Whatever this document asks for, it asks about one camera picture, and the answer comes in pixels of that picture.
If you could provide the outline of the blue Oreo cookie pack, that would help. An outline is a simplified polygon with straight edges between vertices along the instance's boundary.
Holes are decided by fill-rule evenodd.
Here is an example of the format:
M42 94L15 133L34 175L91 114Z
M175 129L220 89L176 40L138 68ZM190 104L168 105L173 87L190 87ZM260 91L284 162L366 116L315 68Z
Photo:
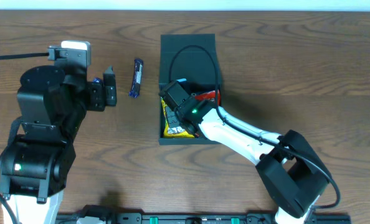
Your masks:
M177 79L176 81L179 82L179 83L184 83L184 82L187 82L187 79L186 78L180 78L180 79Z

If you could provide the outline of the red Hacks candy bag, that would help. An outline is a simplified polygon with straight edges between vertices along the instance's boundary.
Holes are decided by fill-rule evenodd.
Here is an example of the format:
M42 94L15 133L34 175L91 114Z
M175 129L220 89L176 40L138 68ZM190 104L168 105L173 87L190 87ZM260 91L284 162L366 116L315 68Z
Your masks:
M207 91L204 93L192 93L191 96L193 96L198 101L209 100L211 102L215 102L216 99L218 99L218 105L221 104L221 93L219 91L217 93L215 90Z

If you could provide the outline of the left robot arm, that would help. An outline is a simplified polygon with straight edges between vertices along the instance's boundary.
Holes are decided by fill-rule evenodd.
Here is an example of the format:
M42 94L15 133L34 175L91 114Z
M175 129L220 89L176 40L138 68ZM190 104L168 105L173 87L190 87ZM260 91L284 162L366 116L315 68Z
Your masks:
M34 67L17 91L21 117L11 124L0 155L0 193L5 223L54 223L74 163L74 139L88 111L115 106L116 79L85 70Z

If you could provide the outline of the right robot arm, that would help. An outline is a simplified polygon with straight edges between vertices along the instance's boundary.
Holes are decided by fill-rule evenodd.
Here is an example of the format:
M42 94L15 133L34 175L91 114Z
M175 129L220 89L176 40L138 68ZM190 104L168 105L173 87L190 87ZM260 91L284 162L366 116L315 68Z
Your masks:
M189 134L221 143L250 161L278 205L275 223L306 223L333 178L298 132L281 135L247 124L219 100L163 96L162 104Z

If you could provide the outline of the yellow Hacks candy bag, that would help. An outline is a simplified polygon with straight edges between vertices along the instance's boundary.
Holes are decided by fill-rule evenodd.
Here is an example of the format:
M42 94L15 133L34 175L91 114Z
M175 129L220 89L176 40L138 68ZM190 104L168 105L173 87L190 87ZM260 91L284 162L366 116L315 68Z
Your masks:
M194 138L184 128L181 127L179 121L170 107L161 98L161 106L164 114L164 138Z

